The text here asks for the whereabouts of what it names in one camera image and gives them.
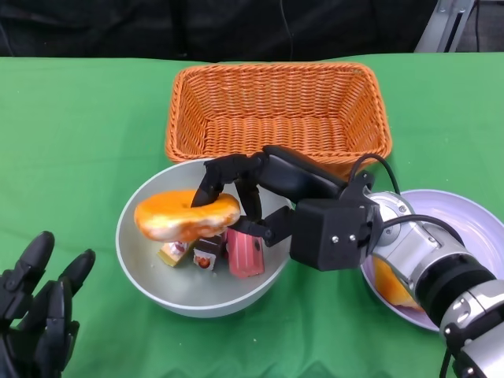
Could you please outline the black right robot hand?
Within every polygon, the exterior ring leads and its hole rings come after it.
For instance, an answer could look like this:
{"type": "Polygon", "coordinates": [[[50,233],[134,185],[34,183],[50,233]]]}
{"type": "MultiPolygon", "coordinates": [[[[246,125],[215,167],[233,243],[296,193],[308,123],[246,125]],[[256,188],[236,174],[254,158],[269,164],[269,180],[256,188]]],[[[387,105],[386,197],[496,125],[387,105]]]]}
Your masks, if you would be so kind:
{"type": "Polygon", "coordinates": [[[204,163],[206,174],[191,205],[217,200],[224,186],[233,183],[245,212],[230,228],[260,237],[274,246],[291,235],[294,211],[284,206],[262,217],[259,187],[296,204],[305,198],[337,198],[347,186],[313,159],[284,146],[263,146],[251,156],[230,154],[204,163]]]}

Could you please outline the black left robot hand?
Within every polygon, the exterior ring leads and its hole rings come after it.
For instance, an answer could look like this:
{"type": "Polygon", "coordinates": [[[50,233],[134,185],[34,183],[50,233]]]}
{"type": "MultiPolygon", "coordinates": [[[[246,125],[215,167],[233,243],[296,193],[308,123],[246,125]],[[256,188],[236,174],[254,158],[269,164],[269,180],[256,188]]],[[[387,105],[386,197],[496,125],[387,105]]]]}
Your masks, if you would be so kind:
{"type": "Polygon", "coordinates": [[[60,377],[72,356],[80,329],[72,299],[94,266],[95,252],[84,251],[35,293],[53,249],[54,234],[43,231],[1,274],[2,377],[60,377]]]}

